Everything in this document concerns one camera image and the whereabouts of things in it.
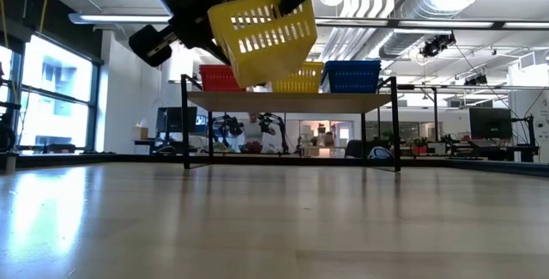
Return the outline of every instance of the fluorescent light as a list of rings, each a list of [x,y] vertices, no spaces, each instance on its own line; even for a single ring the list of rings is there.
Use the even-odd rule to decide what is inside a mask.
[[[398,25],[404,27],[489,28],[493,24],[490,21],[400,21]]]
[[[349,19],[349,18],[328,18],[328,17],[317,17],[317,25],[321,26],[345,26],[345,27],[384,27],[387,26],[387,21],[384,20],[361,20],[361,19]]]
[[[410,34],[436,34],[436,35],[450,35],[451,30],[437,30],[437,29],[395,29],[395,33],[410,33]]]
[[[168,15],[80,15],[69,14],[69,19],[74,24],[167,24]]]
[[[549,22],[505,22],[504,28],[544,28],[549,29]]]
[[[84,21],[108,22],[168,22],[170,16],[138,16],[138,15],[81,15]]]

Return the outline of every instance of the metal pole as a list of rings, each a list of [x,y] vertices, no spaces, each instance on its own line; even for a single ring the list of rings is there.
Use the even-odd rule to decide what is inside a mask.
[[[438,103],[437,103],[437,89],[433,88],[433,97],[435,101],[435,143],[438,143]]]
[[[210,111],[208,111],[208,156],[212,163],[214,158],[214,117]]]
[[[381,140],[381,107],[377,107],[377,139]]]
[[[393,112],[393,144],[395,148],[395,172],[401,170],[401,135],[398,123],[398,93],[396,86],[396,77],[390,77],[391,80],[391,111]]]
[[[183,165],[184,169],[190,169],[189,158],[189,109],[187,108],[187,81],[186,75],[181,75],[181,126],[183,131]]]
[[[360,113],[360,132],[362,134],[362,160],[366,163],[366,158],[368,154],[366,153],[366,115]]]

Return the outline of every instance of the blue basket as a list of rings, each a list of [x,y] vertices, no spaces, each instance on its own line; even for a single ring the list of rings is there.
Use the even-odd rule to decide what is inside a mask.
[[[374,94],[381,61],[328,61],[321,80],[324,93]]]

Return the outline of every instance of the yellow plastic basket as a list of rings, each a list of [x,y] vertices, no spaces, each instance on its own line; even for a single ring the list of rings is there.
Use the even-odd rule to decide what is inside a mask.
[[[241,88],[283,79],[299,70],[317,40],[312,1],[277,16],[280,0],[235,0],[212,7],[217,45],[231,61]]]
[[[323,63],[304,63],[301,68],[283,80],[274,81],[275,93],[318,93]]]

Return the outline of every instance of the window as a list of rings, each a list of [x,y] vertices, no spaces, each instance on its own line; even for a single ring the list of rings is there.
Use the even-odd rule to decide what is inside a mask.
[[[72,52],[33,36],[25,50],[23,84],[78,100],[90,100],[93,65]]]
[[[72,143],[86,146],[88,106],[31,94],[21,96],[21,145]]]
[[[4,80],[8,80],[11,77],[11,61],[13,59],[13,52],[5,47],[0,46],[0,63],[2,63],[2,71]]]
[[[387,139],[387,136],[390,136],[393,132],[393,123],[390,121],[381,122],[381,139]],[[400,122],[399,123],[399,134],[403,140],[411,140],[413,138],[419,137],[419,123],[416,122]],[[366,139],[368,141],[377,138],[377,121],[367,121],[366,122]]]
[[[96,81],[97,68],[90,61],[33,36],[25,48],[18,143],[92,148]]]

